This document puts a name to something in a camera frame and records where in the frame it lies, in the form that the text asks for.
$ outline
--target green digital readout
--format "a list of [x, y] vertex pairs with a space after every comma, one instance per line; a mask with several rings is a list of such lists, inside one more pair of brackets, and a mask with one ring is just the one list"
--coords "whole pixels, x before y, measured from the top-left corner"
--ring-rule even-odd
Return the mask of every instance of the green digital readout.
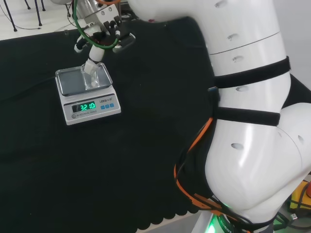
[[94, 108], [96, 108], [96, 104], [94, 101], [92, 101], [92, 102], [88, 102], [88, 103], [73, 105], [72, 111], [74, 113], [76, 113], [76, 112], [82, 112], [82, 111], [86, 111], [86, 110], [94, 109]]

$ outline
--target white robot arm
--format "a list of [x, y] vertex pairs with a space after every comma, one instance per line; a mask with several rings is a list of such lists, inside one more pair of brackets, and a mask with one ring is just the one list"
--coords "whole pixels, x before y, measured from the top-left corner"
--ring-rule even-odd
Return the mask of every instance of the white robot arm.
[[[52, 0], [56, 4], [66, 4], [71, 0]], [[103, 59], [105, 49], [114, 49], [114, 52], [120, 51], [135, 41], [134, 35], [127, 31], [121, 21], [119, 12], [114, 1], [96, 1], [96, 0], [76, 0], [73, 1], [74, 20], [80, 27], [77, 19], [83, 19], [90, 27], [82, 30], [84, 35], [80, 36], [74, 47], [76, 52], [81, 52], [85, 45], [92, 44], [89, 59], [86, 61], [85, 72], [91, 74], [97, 67], [97, 64]]]
[[[282, 109], [291, 79], [272, 0], [129, 0], [148, 22], [193, 18], [219, 86], [205, 174], [218, 200], [269, 222], [311, 171], [311, 105]], [[263, 232], [267, 227], [258, 229]]]

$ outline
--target electronic scale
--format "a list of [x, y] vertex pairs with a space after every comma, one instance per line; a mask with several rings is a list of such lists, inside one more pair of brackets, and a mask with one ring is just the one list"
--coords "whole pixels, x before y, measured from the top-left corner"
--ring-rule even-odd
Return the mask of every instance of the electronic scale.
[[86, 89], [81, 67], [58, 70], [56, 84], [67, 125], [94, 120], [121, 112], [110, 75], [101, 65], [99, 85]]

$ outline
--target black strap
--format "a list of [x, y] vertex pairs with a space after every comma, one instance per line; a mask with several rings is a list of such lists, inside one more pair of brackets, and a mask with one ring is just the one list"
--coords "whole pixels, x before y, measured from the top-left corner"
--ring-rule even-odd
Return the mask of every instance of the black strap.
[[232, 224], [234, 225], [234, 227], [236, 227], [238, 229], [243, 229], [243, 230], [246, 230], [246, 231], [253, 232], [253, 231], [256, 231], [258, 229], [261, 229], [261, 228], [264, 228], [266, 226], [269, 226], [271, 223], [274, 222], [274, 219], [276, 218], [276, 216], [274, 218], [272, 218], [271, 220], [269, 220], [267, 222], [263, 222], [263, 223], [249, 224], [249, 223], [241, 223], [241, 222], [232, 221]]
[[280, 113], [256, 111], [249, 109], [219, 107], [216, 111], [217, 119], [252, 123], [258, 125], [277, 126], [280, 121], [280, 117]]
[[228, 74], [215, 77], [218, 88], [230, 88], [257, 83], [285, 74], [291, 70], [289, 57], [286, 59], [256, 69], [247, 70], [240, 73]]

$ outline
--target black table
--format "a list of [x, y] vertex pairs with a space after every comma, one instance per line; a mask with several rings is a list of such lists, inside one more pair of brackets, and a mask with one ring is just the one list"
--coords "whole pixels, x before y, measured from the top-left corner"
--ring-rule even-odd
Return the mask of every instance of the black table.
[[[0, 100], [13, 96], [0, 101], [0, 232], [134, 233], [197, 212], [173, 166], [210, 116], [204, 43], [189, 19], [128, 26], [136, 43], [104, 58], [122, 113], [70, 127], [41, 81], [86, 61], [78, 32], [0, 41]], [[285, 105], [296, 102], [311, 94], [293, 78]]]

